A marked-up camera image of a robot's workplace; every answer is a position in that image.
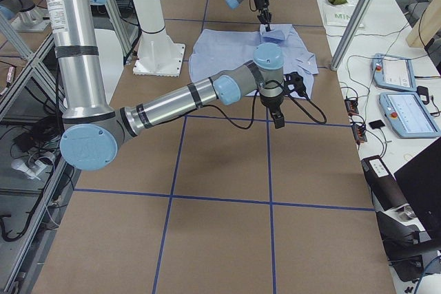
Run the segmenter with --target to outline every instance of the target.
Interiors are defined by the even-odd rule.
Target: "folded blue cloth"
[[[253,59],[261,43],[275,43],[283,51],[283,72],[298,72],[304,78],[311,96],[314,78],[318,73],[315,54],[308,52],[297,31],[290,24],[271,25],[272,31],[230,32],[204,29],[193,47],[189,59],[190,78],[197,82],[222,70],[232,70]]]

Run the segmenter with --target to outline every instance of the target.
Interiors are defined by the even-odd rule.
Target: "black monitor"
[[[441,138],[397,170],[395,179],[429,236],[441,239]]]

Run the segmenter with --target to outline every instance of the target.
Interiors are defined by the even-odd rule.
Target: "blue-framed device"
[[[378,87],[395,91],[416,91],[411,59],[377,53],[372,59],[372,71]]]
[[[441,131],[415,92],[380,93],[380,105],[401,138],[435,138]]]

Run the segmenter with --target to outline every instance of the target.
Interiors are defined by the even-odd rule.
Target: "table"
[[[320,8],[321,15],[323,17],[322,5],[325,0],[317,0]],[[357,0],[348,0],[350,4],[356,4]],[[411,27],[407,25],[407,20],[402,14],[395,0],[373,0],[371,7],[366,13],[363,19],[364,29],[359,29],[357,34],[359,36],[354,37],[354,40],[349,47],[342,64],[338,68],[338,78],[342,82],[342,86],[347,84],[349,87],[356,89],[359,95],[366,95],[367,89],[361,85],[354,83],[349,78],[349,72],[351,78],[356,81],[370,86],[369,98],[360,98],[358,108],[361,111],[361,115],[370,122],[373,120],[382,119],[385,123],[384,115],[380,110],[378,104],[378,95],[386,90],[377,88],[374,84],[370,85],[372,79],[371,73],[371,60],[364,59],[357,56],[365,56],[371,58],[375,53],[387,53],[398,56],[405,56],[408,58],[418,58],[412,60],[414,72],[418,76],[439,76],[438,71],[431,62],[430,58],[424,56],[426,53],[422,49],[410,48],[405,39],[411,31]],[[334,53],[341,35],[344,32],[344,28],[326,26],[327,38],[331,52]],[[366,36],[367,34],[380,34],[386,35],[391,32],[397,32],[389,36]],[[416,80],[418,85],[423,85],[429,88],[429,93],[434,95],[435,103],[441,100],[441,80]],[[343,95],[346,95],[346,89],[342,89]],[[435,108],[432,104],[427,106],[429,111],[434,112]],[[441,125],[439,118],[435,119],[438,125]],[[390,126],[386,126],[383,129],[386,139],[390,141],[388,143],[387,152],[382,158],[386,166],[391,173],[401,168],[412,157],[430,145],[435,139],[400,139],[390,129]],[[367,134],[367,143],[363,143],[359,149],[360,159],[366,158],[372,155],[378,155],[381,152],[380,142],[374,138],[371,134]],[[418,224],[418,222],[407,222],[406,225]],[[409,285],[415,286],[412,283],[402,283],[398,277],[394,277],[397,293],[402,293]],[[423,293],[437,293],[441,286],[441,276],[436,275],[424,279],[419,294]]]
[[[134,76],[132,63],[115,108],[189,83],[202,29],[258,29],[247,4],[161,3],[167,33],[187,45],[183,71]],[[81,174],[33,293],[394,292],[316,0],[270,8],[317,54],[312,98],[328,124],[285,102],[278,130],[259,106],[246,132],[212,109],[149,129],[110,166]],[[246,123],[251,102],[225,111]]]

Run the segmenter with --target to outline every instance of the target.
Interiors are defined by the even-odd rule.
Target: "white table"
[[[323,4],[327,0],[317,0],[320,13],[323,19]],[[356,5],[357,0],[348,0],[349,4]],[[386,35],[391,32],[397,32],[407,24],[407,20],[402,14],[395,0],[373,0],[367,14],[363,19],[364,28],[358,29],[357,34],[381,34]],[[341,40],[341,36],[345,31],[345,28],[328,26],[325,24],[327,39],[329,48],[333,54],[336,51],[338,43]],[[399,138],[388,125],[387,120],[384,118],[383,112],[380,109],[378,102],[378,95],[381,92],[387,90],[380,89],[375,86],[375,83],[371,84],[372,71],[371,60],[364,59],[357,56],[365,56],[371,58],[375,53],[388,53],[390,55],[403,56],[408,58],[416,58],[424,56],[425,52],[422,49],[410,48],[405,39],[410,33],[411,27],[407,26],[404,30],[398,34],[391,34],[389,36],[356,36],[354,37],[348,52],[345,54],[342,64],[338,68],[338,78],[340,82],[343,82],[341,86],[347,84],[349,87],[354,88],[359,96],[367,94],[367,89],[357,83],[354,83],[349,79],[348,67],[351,78],[356,81],[360,81],[364,85],[370,86],[369,97],[363,97],[359,99],[358,109],[360,114],[366,120],[366,123],[373,120],[381,119],[386,123],[386,127],[382,128],[386,139],[390,140],[387,147],[387,152],[383,157],[383,161],[389,168],[391,173],[401,168],[408,160],[430,145],[435,139],[401,139]],[[419,59],[412,60],[413,69],[416,76],[439,76],[435,65],[432,63],[429,57],[424,56]],[[441,79],[431,80],[416,80],[417,85],[423,85],[429,88],[429,94],[434,96],[435,104],[441,107]],[[354,96],[352,91],[347,89],[342,90],[343,96]],[[435,108],[432,104],[427,106],[429,111],[434,112]],[[441,127],[441,118],[436,118],[435,122]],[[381,139],[381,133],[375,130],[378,137]],[[363,143],[359,149],[360,159],[368,156],[378,155],[382,151],[380,142],[367,133],[367,143]],[[393,274],[393,280],[396,286],[397,293],[401,294],[408,286],[415,287],[415,284],[403,283],[398,279],[395,271],[391,269]],[[418,294],[435,294],[439,293],[441,288],[441,275],[431,275],[425,277],[422,281]]]

